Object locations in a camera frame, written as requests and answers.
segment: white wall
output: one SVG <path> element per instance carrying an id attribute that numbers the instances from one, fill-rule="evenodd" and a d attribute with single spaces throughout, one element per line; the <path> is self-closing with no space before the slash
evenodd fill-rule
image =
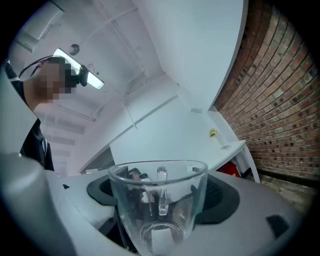
<path id="1" fill-rule="evenodd" d="M 211 166 L 221 145 L 209 137 L 213 122 L 204 115 L 175 98 L 110 144 L 114 162 L 197 160 Z"/>
<path id="2" fill-rule="evenodd" d="M 237 55 L 248 0 L 133 1 L 162 69 L 208 110 Z"/>
<path id="3" fill-rule="evenodd" d="M 177 85 L 165 74 L 135 90 L 125 99 L 125 105 L 135 123 L 163 104 L 177 97 Z M 83 170 L 95 157 L 101 154 L 118 136 L 129 128 L 133 122 L 124 104 L 113 98 L 101 113 L 101 119 L 85 130 L 84 136 L 76 141 L 71 155 L 69 175 Z"/>

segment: headset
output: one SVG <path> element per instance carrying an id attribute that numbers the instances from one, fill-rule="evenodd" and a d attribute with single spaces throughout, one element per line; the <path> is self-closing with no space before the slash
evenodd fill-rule
<path id="1" fill-rule="evenodd" d="M 21 77 L 21 75 L 31 66 L 38 64 L 40 62 L 46 61 L 51 57 L 61 57 L 60 55 L 49 55 L 46 57 L 42 57 L 40 59 L 37 59 L 36 61 L 32 62 L 30 65 L 28 65 L 27 67 L 25 67 L 19 74 L 19 78 Z M 36 70 L 38 69 L 38 66 L 35 67 L 35 69 L 32 71 L 30 77 L 36 72 Z M 87 69 L 87 67 L 85 65 L 81 65 L 80 66 L 80 70 L 77 69 L 77 71 L 79 71 L 79 73 L 77 75 L 75 75 L 75 83 L 77 84 L 81 84 L 82 86 L 86 86 L 88 84 L 88 74 L 89 74 L 89 70 Z"/>

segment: ceiling light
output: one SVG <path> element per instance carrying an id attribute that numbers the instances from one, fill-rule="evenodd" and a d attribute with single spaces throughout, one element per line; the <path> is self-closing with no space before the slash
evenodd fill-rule
<path id="1" fill-rule="evenodd" d="M 61 57 L 64 57 L 70 64 L 71 66 L 75 69 L 75 72 L 78 74 L 80 70 L 81 64 L 75 61 L 71 56 L 69 56 L 67 53 L 65 53 L 63 50 L 60 48 L 57 48 L 53 55 L 58 55 Z M 96 77 L 94 74 L 92 74 L 90 71 L 88 73 L 88 79 L 87 83 L 95 87 L 96 89 L 100 90 L 102 86 L 104 86 L 104 82 L 101 81 L 98 77 Z"/>

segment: white table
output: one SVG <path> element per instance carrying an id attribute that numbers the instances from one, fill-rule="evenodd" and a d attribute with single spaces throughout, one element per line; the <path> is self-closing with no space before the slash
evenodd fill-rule
<path id="1" fill-rule="evenodd" d="M 250 151 L 246 145 L 245 140 L 237 140 L 233 142 L 226 142 L 223 144 L 223 146 L 230 146 L 228 150 L 217 150 L 214 152 L 214 157 L 212 157 L 211 162 L 207 162 L 208 169 L 212 171 L 216 171 L 223 165 L 225 165 L 227 162 L 229 162 L 232 158 L 234 158 L 237 154 L 239 154 L 241 151 L 244 152 L 245 160 L 247 161 L 248 165 L 251 168 L 254 181 L 256 183 L 260 183 L 258 171 L 254 162 L 253 157 L 250 154 Z"/>

